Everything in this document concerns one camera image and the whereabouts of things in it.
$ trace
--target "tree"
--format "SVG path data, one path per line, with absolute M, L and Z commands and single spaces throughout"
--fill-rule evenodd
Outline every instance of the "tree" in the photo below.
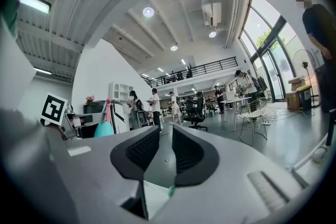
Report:
M 267 36 L 269 35 L 269 33 L 271 32 L 271 29 L 269 29 L 268 31 L 264 31 L 264 33 L 258 37 L 258 40 L 256 42 L 256 46 L 257 46 L 257 49 L 259 49 L 261 47 L 261 44 L 264 43 L 265 39 L 267 38 Z M 277 47 L 279 46 L 279 42 L 276 41 L 273 46 L 271 47 L 271 50 L 275 50 Z

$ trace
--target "black t-shirt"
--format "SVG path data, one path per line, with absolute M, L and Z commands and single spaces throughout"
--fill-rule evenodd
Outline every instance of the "black t-shirt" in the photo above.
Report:
M 332 58 L 336 58 L 336 20 L 321 4 L 307 8 L 302 16 L 307 34 L 326 47 Z
M 222 94 L 222 93 L 223 93 L 223 92 L 222 92 L 221 89 L 215 91 L 215 95 L 216 95 L 216 97 L 217 97 L 218 94 Z M 217 101 L 218 101 L 218 102 L 224 101 L 224 97 L 223 97 L 223 96 L 220 96 L 219 98 L 217 98 Z

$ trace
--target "pink handle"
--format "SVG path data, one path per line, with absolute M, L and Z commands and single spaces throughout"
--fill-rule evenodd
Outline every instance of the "pink handle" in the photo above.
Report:
M 111 101 L 112 98 L 108 97 L 106 99 L 106 121 L 111 122 Z

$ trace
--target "hand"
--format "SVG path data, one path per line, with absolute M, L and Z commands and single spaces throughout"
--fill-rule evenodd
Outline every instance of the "hand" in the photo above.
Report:
M 331 60 L 332 59 L 332 56 L 331 56 L 331 53 L 330 51 L 324 47 L 322 50 L 321 50 L 323 56 L 327 59 L 327 60 Z

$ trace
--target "fan stand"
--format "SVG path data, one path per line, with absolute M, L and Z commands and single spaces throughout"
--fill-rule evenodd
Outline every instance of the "fan stand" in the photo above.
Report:
M 308 68 L 307 68 L 307 67 L 305 67 L 305 69 L 306 69 L 306 71 L 307 71 L 307 73 L 308 73 L 308 78 L 309 78 L 309 83 L 310 83 L 310 88 L 311 88 L 311 98 L 312 98 L 312 100 L 313 100 L 313 105 L 311 106 L 311 108 L 312 108 L 312 109 L 313 109 L 313 108 L 317 108 L 318 106 L 320 106 L 320 104 L 316 104 L 316 105 L 315 105 L 313 86 L 312 86 L 312 84 L 311 84 L 311 79 L 310 79 L 309 71 L 308 71 Z

